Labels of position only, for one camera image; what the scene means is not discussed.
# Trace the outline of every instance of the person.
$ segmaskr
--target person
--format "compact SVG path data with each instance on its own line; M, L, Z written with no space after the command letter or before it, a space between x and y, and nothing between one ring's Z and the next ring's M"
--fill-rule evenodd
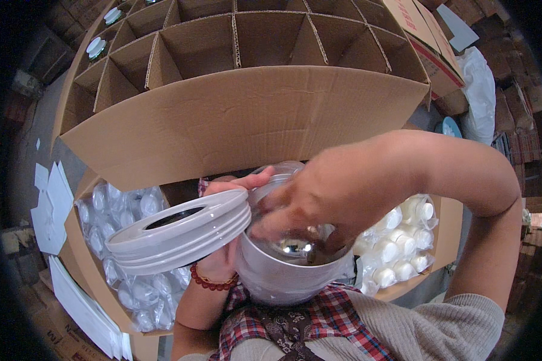
M272 172L269 168L258 175L211 182L206 194L250 190L266 184ZM488 357L503 327L522 218L518 180L497 150L408 130L326 149L264 198L261 206L270 212L252 233L273 239L281 231L332 224L336 230L328 244L340 249L416 193L457 199L473 214L443 303L409 310L333 284L303 305L272 308L251 304L240 283L211 291L191 280L176 311L172 359ZM236 247L233 241L199 261L196 274L210 282L234 284Z

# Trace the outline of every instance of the red plaid collar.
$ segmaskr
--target red plaid collar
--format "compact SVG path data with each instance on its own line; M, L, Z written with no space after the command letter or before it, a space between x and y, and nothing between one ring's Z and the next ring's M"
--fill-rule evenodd
M346 337L365 355L375 361L391 361L389 351L380 344L365 327L355 311L345 290L360 292L344 284L332 283L325 286L317 296L307 302L313 329L306 333L305 341L323 337ZM249 302L245 287L238 283L229 292L226 309L227 318L221 325L219 350L209 361L229 360L233 347L249 338L270 340L265 327L256 318L256 306Z

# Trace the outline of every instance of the blue bowl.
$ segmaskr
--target blue bowl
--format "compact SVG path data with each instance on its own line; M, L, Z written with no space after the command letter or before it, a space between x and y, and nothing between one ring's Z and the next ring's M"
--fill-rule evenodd
M459 127L452 117L445 117L443 121L437 123L435 133L444 134L456 138L463 138Z

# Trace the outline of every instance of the beige knit sweater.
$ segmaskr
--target beige knit sweater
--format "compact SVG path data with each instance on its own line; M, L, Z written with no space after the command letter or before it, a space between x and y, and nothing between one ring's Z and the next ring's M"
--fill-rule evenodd
M504 324L504 313L494 301L471 293L413 310L357 292L347 294L367 329L398 360L485 360ZM326 361L372 360L343 337L322 338L305 345ZM194 353L180 361L205 361L211 353ZM270 341L249 339L232 350L231 360L277 361L283 355Z

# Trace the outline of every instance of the bracelet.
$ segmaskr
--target bracelet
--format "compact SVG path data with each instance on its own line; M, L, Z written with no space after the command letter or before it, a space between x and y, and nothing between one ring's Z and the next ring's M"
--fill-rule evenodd
M222 283L212 282L207 277L199 276L199 274L197 273L197 263L195 262L191 266L191 278L195 280L195 283L197 285L201 285L203 286L203 288L209 288L211 291L229 291L231 287L237 285L237 279L239 278L239 275L235 273L235 275L231 279L228 279L227 281Z

